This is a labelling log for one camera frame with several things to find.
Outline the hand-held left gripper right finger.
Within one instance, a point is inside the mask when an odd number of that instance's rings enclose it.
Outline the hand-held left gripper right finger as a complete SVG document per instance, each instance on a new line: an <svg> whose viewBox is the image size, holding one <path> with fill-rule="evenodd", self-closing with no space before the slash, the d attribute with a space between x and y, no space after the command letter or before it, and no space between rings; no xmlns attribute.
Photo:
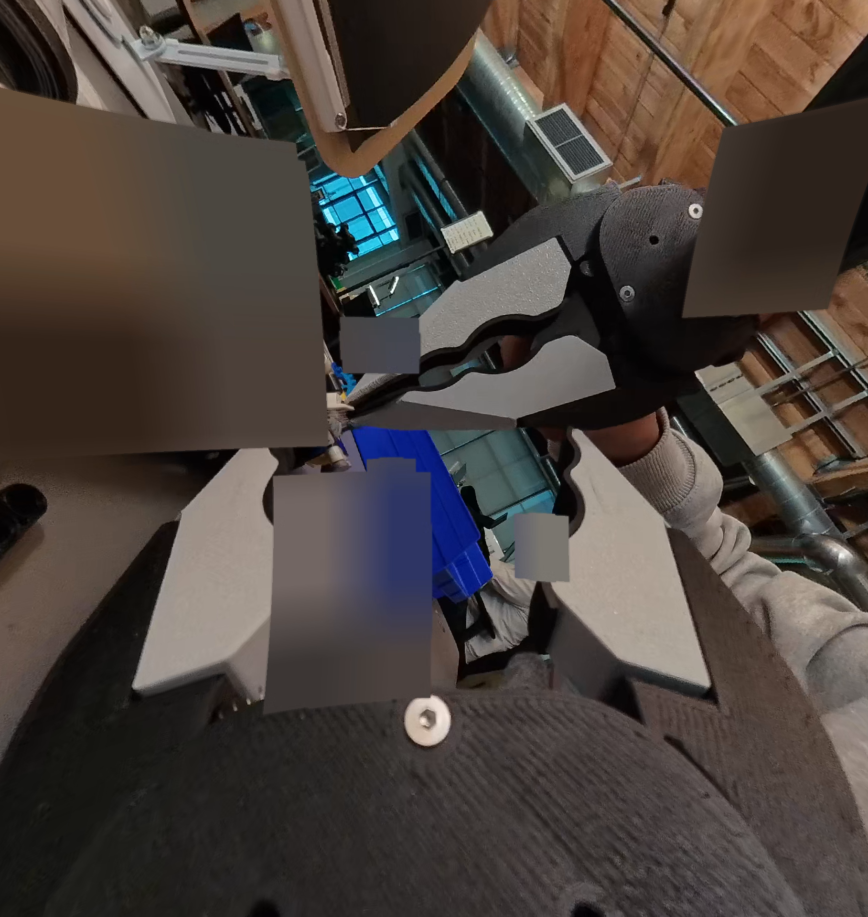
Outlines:
<svg viewBox="0 0 868 917"><path fill-rule="evenodd" d="M711 688L662 516L579 430L565 482L576 499L568 581L548 653L582 696L609 702L627 680L690 697Z"/></svg>

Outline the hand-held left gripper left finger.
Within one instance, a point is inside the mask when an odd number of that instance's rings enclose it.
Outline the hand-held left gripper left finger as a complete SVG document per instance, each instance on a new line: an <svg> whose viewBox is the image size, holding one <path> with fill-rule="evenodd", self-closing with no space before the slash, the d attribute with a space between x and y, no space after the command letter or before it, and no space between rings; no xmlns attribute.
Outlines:
<svg viewBox="0 0 868 917"><path fill-rule="evenodd" d="M180 513L136 693L223 676L247 702L264 698L273 528L263 498L277 468L267 449L240 450Z"/></svg>

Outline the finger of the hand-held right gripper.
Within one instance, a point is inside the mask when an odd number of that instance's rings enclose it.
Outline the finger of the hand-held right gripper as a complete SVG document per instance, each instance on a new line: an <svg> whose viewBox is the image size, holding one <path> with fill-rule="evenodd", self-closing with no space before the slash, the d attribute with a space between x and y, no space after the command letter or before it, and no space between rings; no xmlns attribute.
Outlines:
<svg viewBox="0 0 868 917"><path fill-rule="evenodd" d="M559 309L568 286L571 261L557 238L457 281L418 321L419 369L415 373L371 374L348 396L353 416L369 416L394 406L408 394L439 393L458 383L457 367L469 363L497 338L516 334Z"/></svg>
<svg viewBox="0 0 868 917"><path fill-rule="evenodd" d="M352 427L506 430L518 420L614 389L607 357L580 338L549 341L510 372L469 371L446 387L409 392L379 407L355 406Z"/></svg>

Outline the person's right forearm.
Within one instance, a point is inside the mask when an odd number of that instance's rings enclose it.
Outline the person's right forearm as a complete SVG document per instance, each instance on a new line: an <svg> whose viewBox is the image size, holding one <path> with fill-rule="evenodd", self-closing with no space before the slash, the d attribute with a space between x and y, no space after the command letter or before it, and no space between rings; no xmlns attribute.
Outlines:
<svg viewBox="0 0 868 917"><path fill-rule="evenodd" d="M711 563L824 713L868 696L868 613L754 554L747 526L720 509L723 478L700 447L669 422L651 454L621 471Z"/></svg>

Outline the person's right hand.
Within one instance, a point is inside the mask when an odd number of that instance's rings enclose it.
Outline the person's right hand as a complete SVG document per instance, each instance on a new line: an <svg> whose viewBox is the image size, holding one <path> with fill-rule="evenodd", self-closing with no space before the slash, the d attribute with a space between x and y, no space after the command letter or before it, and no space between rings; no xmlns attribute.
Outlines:
<svg viewBox="0 0 868 917"><path fill-rule="evenodd" d="M646 458L669 428L664 409L614 427L585 430L584 434L610 462L623 469Z"/></svg>

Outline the white notice sheet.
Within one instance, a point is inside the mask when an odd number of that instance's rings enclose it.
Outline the white notice sheet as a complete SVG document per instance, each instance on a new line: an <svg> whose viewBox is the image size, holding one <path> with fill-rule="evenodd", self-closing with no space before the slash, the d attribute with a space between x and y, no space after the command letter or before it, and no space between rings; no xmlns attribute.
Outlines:
<svg viewBox="0 0 868 917"><path fill-rule="evenodd" d="M439 232L452 255L484 243L494 236L493 229L483 211L474 212L444 225Z"/></svg>

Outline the white vent grille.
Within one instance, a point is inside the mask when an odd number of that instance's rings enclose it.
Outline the white vent grille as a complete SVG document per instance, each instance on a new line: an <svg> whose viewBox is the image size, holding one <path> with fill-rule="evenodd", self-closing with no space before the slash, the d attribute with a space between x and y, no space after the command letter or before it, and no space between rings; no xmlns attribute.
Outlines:
<svg viewBox="0 0 868 917"><path fill-rule="evenodd" d="M566 103L526 121L571 185L601 185L611 171L611 160Z"/></svg>

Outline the blue plastic bin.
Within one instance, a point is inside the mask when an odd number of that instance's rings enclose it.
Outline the blue plastic bin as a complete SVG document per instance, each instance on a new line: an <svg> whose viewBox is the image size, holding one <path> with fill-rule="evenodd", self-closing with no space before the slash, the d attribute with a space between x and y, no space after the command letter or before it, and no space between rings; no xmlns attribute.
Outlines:
<svg viewBox="0 0 868 917"><path fill-rule="evenodd" d="M352 436L364 463L412 459L418 472L429 474L433 597L457 604L468 600L493 572L479 545L478 528L429 433L359 427Z"/></svg>

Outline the black ribbed cylinder part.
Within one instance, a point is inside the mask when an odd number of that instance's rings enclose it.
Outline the black ribbed cylinder part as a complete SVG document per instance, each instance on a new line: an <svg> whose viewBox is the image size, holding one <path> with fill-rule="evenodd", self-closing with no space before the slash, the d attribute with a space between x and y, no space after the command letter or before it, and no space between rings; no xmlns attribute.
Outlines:
<svg viewBox="0 0 868 917"><path fill-rule="evenodd" d="M47 510L46 496L31 484L13 483L0 489L0 559Z"/></svg>

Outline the black monitor with tan edge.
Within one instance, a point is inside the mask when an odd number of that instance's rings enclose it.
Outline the black monitor with tan edge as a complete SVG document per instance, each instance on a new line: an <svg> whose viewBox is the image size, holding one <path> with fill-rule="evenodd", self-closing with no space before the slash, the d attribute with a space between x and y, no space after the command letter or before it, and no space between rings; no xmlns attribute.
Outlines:
<svg viewBox="0 0 868 917"><path fill-rule="evenodd" d="M389 155L467 69L489 1L272 1L318 153L359 177Z"/></svg>

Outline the silver ventilation duct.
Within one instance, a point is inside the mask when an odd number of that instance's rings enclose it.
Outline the silver ventilation duct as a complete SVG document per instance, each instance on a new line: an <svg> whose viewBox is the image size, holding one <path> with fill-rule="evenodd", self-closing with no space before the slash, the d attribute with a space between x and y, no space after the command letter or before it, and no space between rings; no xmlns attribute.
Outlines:
<svg viewBox="0 0 868 917"><path fill-rule="evenodd" d="M456 87L538 203L570 197L571 182L528 125L539 114L535 101L481 30Z"/></svg>
<svg viewBox="0 0 868 917"><path fill-rule="evenodd" d="M754 538L752 549L776 562L804 565L831 580L868 613L868 560L833 523L814 492L776 449L746 458L742 465L759 491L772 499L784 535Z"/></svg>

